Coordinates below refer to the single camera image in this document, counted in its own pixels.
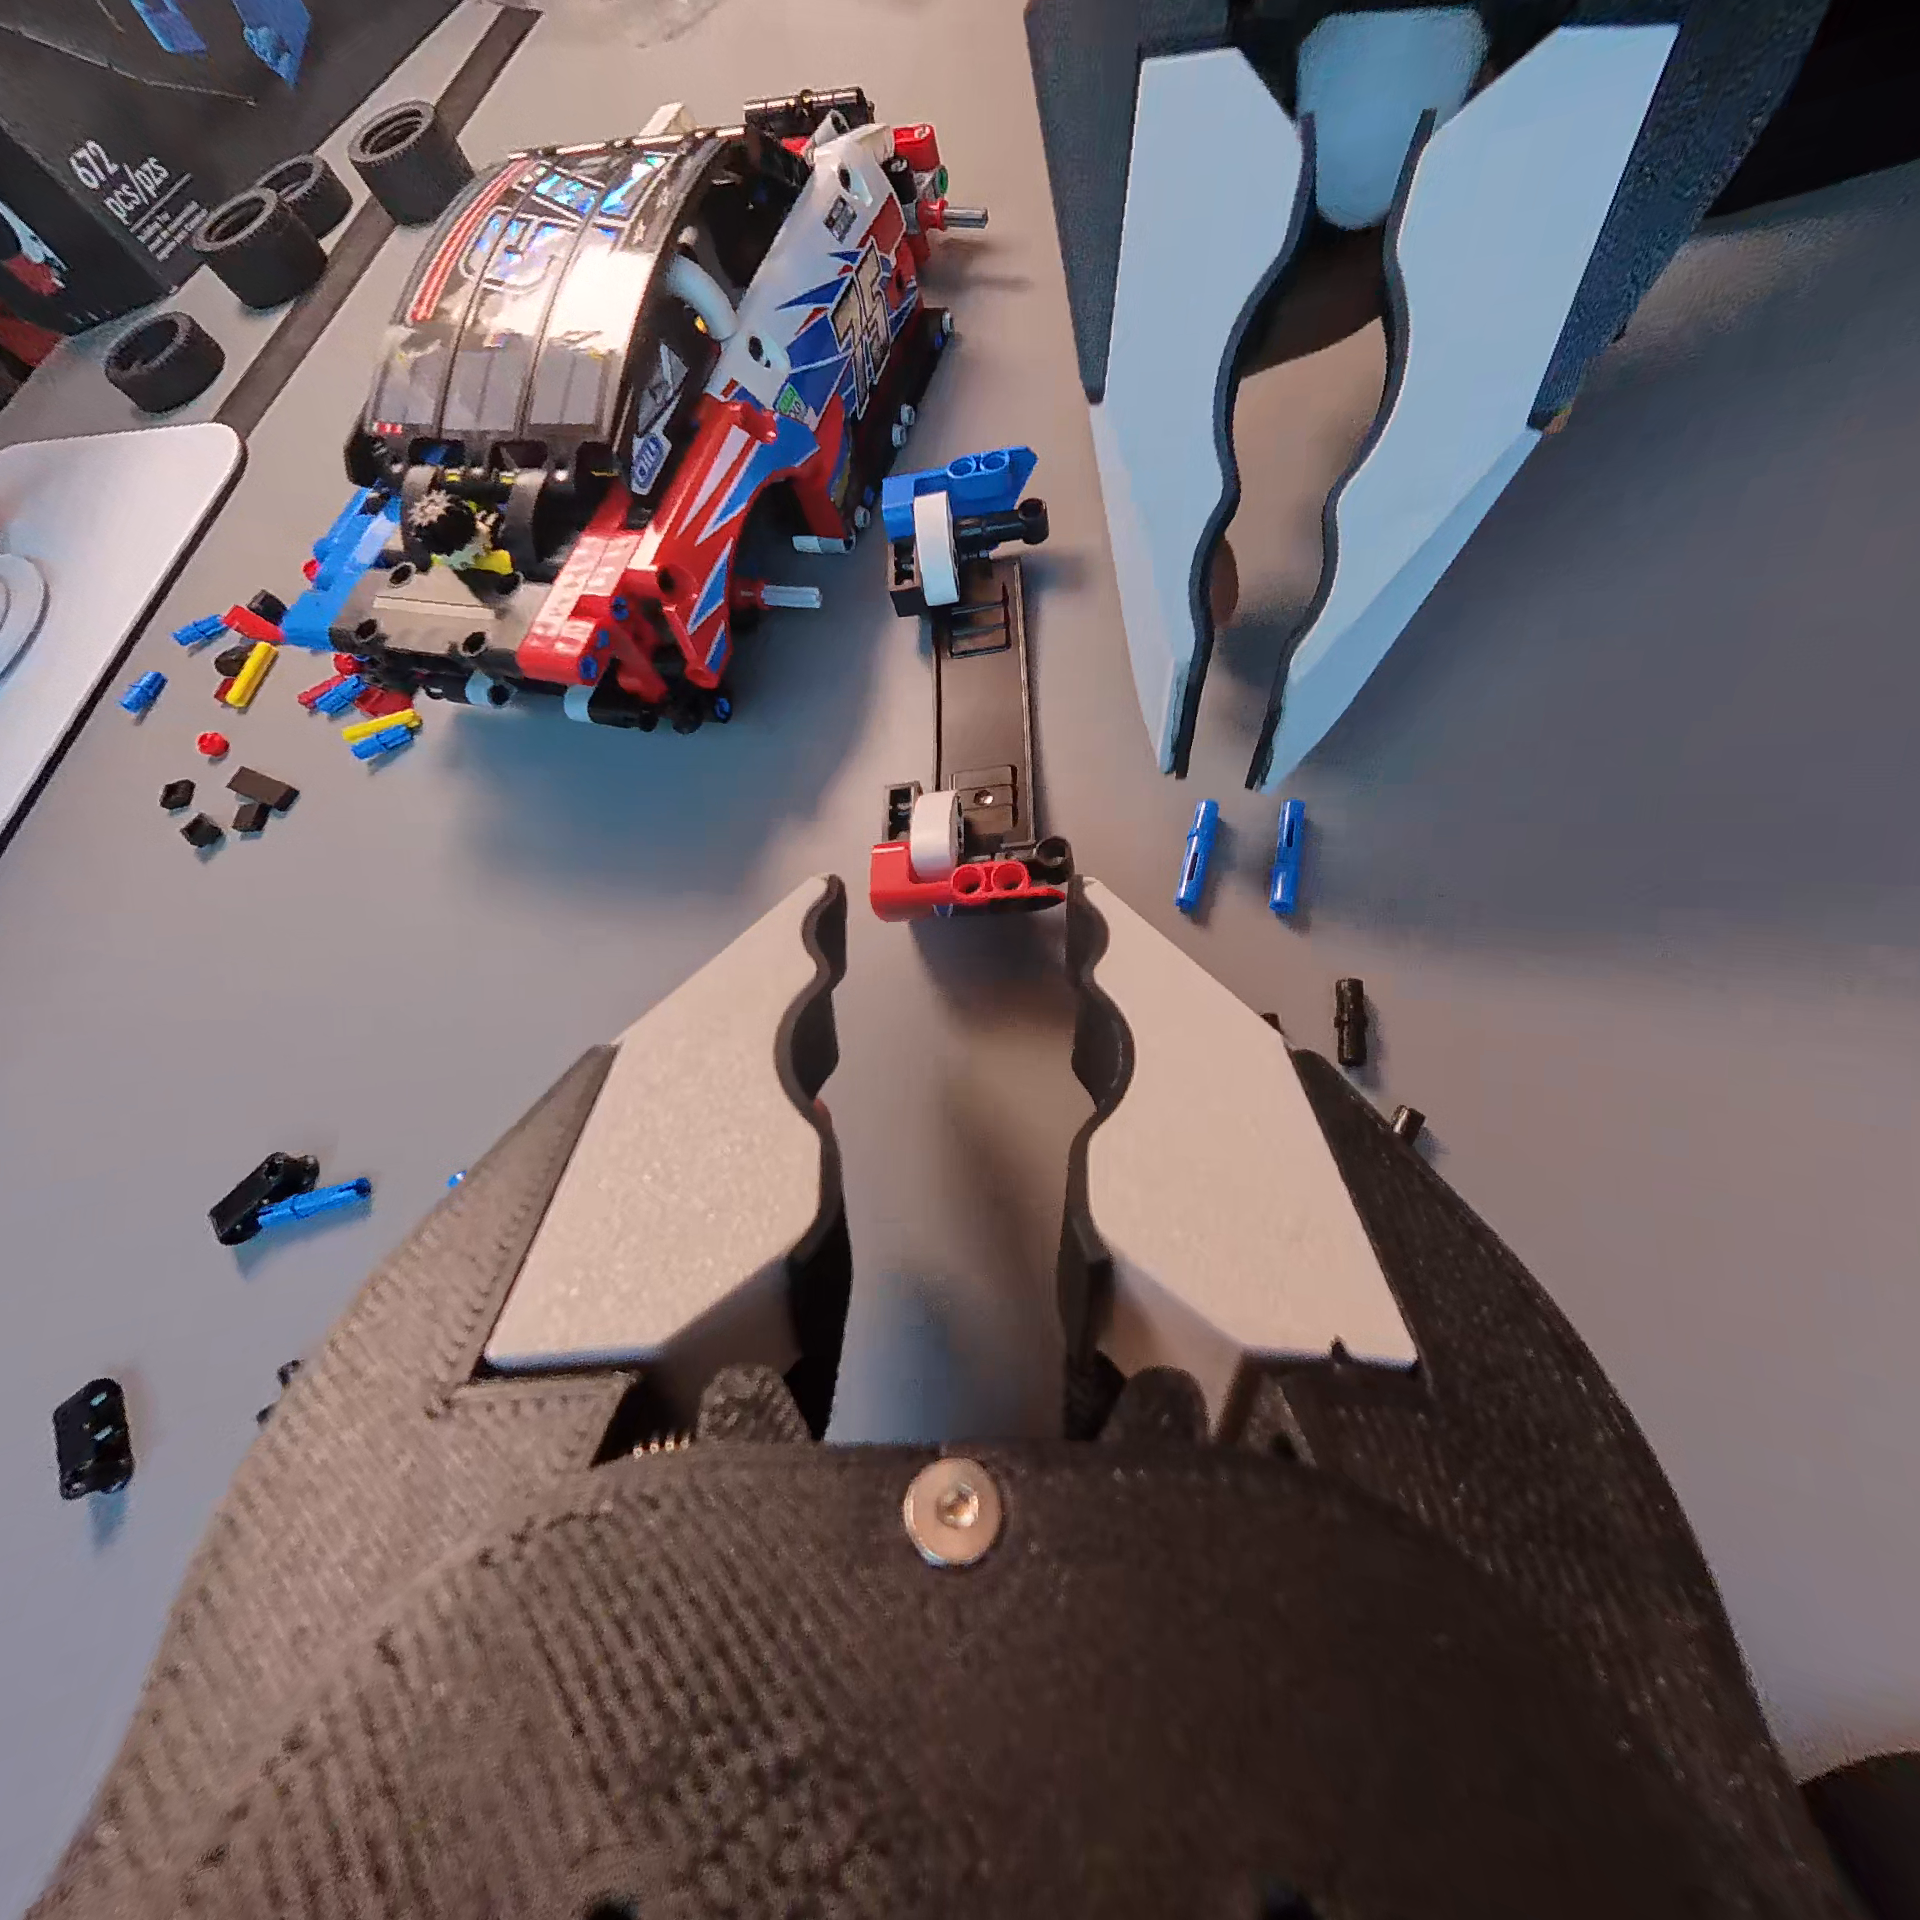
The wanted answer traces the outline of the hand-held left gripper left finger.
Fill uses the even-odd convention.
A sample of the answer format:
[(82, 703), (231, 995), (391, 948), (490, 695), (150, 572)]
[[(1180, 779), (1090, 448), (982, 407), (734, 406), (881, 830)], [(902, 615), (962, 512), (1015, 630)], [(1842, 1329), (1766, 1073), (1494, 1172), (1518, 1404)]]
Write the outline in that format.
[(732, 1366), (831, 1418), (850, 1248), (821, 1091), (847, 890), (810, 876), (612, 1044), (482, 1348), (503, 1377), (635, 1371), (676, 1424)]

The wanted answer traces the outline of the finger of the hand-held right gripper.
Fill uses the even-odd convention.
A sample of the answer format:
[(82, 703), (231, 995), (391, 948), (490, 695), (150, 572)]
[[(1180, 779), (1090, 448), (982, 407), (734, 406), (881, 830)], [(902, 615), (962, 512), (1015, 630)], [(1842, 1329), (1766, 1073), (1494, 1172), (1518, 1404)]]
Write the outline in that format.
[(1143, 726), (1172, 778), (1189, 771), (1215, 624), (1210, 577), (1242, 492), (1237, 358), (1310, 203), (1311, 127), (1242, 49), (1141, 63), (1090, 432)]
[(1250, 788), (1278, 791), (1333, 729), (1535, 448), (1538, 391), (1676, 38), (1559, 28), (1409, 159), (1382, 407), (1327, 497), (1323, 577)]

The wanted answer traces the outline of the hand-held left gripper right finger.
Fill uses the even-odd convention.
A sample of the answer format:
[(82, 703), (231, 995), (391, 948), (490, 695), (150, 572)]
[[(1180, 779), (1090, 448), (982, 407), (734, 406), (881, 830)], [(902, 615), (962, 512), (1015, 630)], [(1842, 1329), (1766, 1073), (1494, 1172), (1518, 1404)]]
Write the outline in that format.
[(1259, 1374), (1417, 1345), (1283, 1033), (1101, 880), (1073, 880), (1073, 1138), (1059, 1255), (1065, 1355), (1172, 1369), (1228, 1434)]

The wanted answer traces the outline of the black curved lego bumper assembly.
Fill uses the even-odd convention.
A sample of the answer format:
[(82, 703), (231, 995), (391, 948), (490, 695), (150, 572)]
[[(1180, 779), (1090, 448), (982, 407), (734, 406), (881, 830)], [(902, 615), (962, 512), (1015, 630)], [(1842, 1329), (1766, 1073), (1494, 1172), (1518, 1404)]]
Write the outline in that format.
[(1050, 537), (1031, 447), (894, 473), (881, 492), (890, 594), (929, 632), (932, 779), (887, 791), (871, 849), (877, 922), (1063, 906), (1073, 849), (1039, 828), (1022, 552)]

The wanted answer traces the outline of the lego race car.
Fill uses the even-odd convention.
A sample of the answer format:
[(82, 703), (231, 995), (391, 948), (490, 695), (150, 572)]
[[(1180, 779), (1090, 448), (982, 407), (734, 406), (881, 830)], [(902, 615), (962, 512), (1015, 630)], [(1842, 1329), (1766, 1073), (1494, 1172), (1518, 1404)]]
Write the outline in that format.
[(751, 532), (845, 553), (954, 336), (931, 123), (862, 87), (519, 152), (422, 243), (346, 447), (358, 499), (281, 632), (404, 699), (627, 729), (732, 716), (739, 619), (815, 604)]

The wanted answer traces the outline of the black lego connector piece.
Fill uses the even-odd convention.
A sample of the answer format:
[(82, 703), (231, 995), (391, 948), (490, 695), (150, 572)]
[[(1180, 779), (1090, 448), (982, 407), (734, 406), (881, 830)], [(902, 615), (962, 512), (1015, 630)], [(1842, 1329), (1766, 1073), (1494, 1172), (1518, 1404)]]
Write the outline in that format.
[(209, 1212), (214, 1241), (221, 1246), (249, 1241), (260, 1232), (262, 1216), (271, 1207), (311, 1194), (317, 1180), (315, 1158), (270, 1152)]

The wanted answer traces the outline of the black two-hole lego piece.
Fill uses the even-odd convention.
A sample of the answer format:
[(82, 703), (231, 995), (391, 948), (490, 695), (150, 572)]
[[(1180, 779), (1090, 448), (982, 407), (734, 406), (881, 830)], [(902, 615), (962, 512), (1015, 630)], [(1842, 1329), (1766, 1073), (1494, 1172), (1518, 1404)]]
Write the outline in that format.
[(52, 1415), (58, 1491), (66, 1503), (113, 1495), (135, 1473), (123, 1386), (110, 1377), (86, 1380)]

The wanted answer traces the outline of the pile of small colourful lego pieces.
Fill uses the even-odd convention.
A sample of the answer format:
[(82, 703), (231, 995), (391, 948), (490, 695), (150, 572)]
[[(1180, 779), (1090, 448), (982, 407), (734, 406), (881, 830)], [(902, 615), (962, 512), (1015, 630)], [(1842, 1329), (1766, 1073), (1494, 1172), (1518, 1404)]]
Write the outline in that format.
[(404, 762), (426, 716), (347, 655), (306, 655), (258, 594), (169, 634), (169, 660), (113, 691), (113, 716), (158, 769), (153, 806), (197, 863), (249, 849), (319, 791)]

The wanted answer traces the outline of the black lego tire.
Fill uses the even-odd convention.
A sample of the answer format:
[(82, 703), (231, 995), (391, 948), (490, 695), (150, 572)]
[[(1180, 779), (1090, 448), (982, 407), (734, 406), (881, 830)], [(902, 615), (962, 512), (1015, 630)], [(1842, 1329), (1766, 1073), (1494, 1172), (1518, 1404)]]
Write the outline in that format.
[(262, 172), (257, 188), (271, 193), (317, 241), (329, 238), (351, 215), (351, 193), (317, 154), (301, 154)]
[(372, 114), (351, 135), (347, 160), (395, 226), (437, 222), (474, 182), (459, 137), (435, 102)]
[(167, 310), (113, 344), (103, 375), (140, 414), (169, 417), (201, 399), (223, 363), (223, 348), (198, 320)]
[(329, 256), (283, 195), (252, 185), (209, 210), (190, 234), (197, 262), (244, 306), (266, 314), (309, 292)]

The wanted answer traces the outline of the black lego set box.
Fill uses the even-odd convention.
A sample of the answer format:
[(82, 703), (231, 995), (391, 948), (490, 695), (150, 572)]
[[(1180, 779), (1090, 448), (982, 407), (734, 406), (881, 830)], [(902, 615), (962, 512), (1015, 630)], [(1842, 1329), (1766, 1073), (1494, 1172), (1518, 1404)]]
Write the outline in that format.
[(167, 298), (190, 234), (317, 152), (452, 2), (5, 2), (5, 310), (60, 334)]

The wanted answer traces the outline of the dark cloth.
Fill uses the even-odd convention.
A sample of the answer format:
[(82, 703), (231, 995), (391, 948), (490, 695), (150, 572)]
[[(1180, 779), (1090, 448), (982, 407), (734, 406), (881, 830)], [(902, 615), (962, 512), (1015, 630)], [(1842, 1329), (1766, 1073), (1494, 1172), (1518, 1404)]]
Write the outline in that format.
[(1842, 1876), (1877, 1919), (1917, 1916), (1917, 1752), (1883, 1752), (1801, 1783)]

